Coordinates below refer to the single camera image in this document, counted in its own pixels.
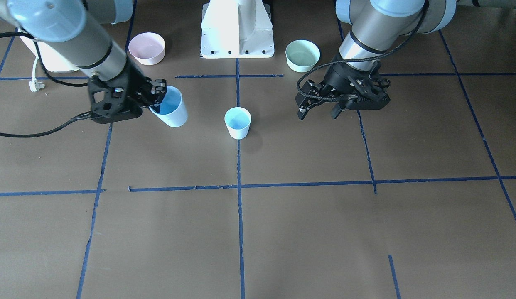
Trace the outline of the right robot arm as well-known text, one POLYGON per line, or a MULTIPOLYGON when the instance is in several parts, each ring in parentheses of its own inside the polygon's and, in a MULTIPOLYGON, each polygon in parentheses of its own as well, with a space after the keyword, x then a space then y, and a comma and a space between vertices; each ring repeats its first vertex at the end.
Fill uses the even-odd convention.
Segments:
POLYGON ((102 27, 95 14, 119 19, 127 1, 0 0, 0 19, 28 38, 44 42, 88 77, 89 112, 100 124, 137 118, 143 108, 160 111, 166 81, 151 80, 102 27))

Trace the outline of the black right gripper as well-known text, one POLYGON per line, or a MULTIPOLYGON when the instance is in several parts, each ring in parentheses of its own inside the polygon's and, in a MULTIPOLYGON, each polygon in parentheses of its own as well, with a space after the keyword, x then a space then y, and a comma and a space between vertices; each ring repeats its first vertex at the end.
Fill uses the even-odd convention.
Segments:
POLYGON ((96 74, 89 78, 90 118, 99 124, 134 119, 140 117, 142 108, 147 106, 159 114, 166 92, 167 80, 150 80, 136 64, 127 62, 111 80, 103 81, 96 74))

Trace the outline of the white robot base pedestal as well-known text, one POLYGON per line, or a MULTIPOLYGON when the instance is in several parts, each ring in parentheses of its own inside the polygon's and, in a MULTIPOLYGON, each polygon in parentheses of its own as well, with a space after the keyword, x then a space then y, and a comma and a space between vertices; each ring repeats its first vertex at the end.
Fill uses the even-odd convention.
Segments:
POLYGON ((202 7, 204 59, 265 59, 275 54, 270 4, 263 0, 211 0, 202 7))

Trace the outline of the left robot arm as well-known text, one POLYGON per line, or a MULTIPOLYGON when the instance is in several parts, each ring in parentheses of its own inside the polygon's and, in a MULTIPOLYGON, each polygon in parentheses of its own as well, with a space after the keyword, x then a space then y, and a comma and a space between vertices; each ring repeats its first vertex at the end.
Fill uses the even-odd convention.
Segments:
POLYGON ((331 62, 313 67, 326 69, 320 83, 297 82, 298 117, 324 103, 334 103, 332 118, 344 110, 380 110, 390 102, 388 79, 379 73, 381 61, 406 45, 393 47, 400 36, 410 40, 444 28, 454 17, 454 0, 338 0, 336 15, 351 29, 331 62))

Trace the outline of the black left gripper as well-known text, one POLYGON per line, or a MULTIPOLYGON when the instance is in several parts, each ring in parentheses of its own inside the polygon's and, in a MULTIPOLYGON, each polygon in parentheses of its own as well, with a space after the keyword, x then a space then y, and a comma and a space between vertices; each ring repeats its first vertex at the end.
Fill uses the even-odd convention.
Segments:
POLYGON ((332 119, 337 119, 345 110, 380 110, 390 102, 386 89, 388 79, 379 74, 381 62, 369 63, 370 70, 360 71, 347 63, 338 63, 328 68, 322 84, 306 80, 295 97, 298 118, 304 120, 309 110, 335 100, 332 119))

